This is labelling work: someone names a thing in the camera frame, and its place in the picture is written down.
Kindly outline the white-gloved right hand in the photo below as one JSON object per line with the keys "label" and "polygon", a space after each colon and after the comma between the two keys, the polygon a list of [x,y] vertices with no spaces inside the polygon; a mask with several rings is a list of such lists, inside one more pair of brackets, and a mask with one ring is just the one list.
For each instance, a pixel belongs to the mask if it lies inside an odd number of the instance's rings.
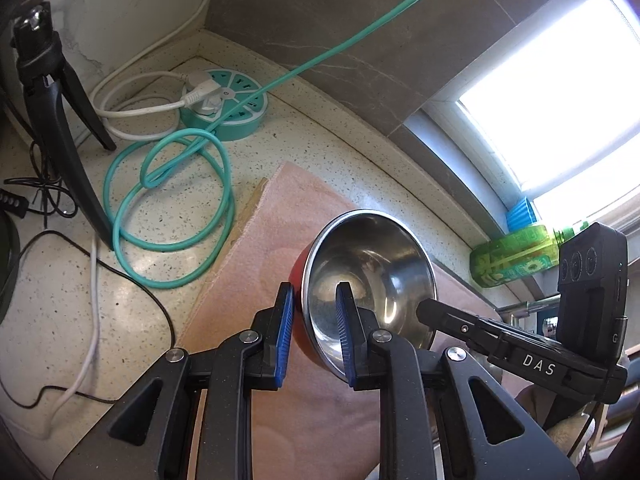
{"label": "white-gloved right hand", "polygon": [[580,405],[536,385],[524,388],[515,400],[577,466],[596,430],[596,420],[590,418],[594,405]]}

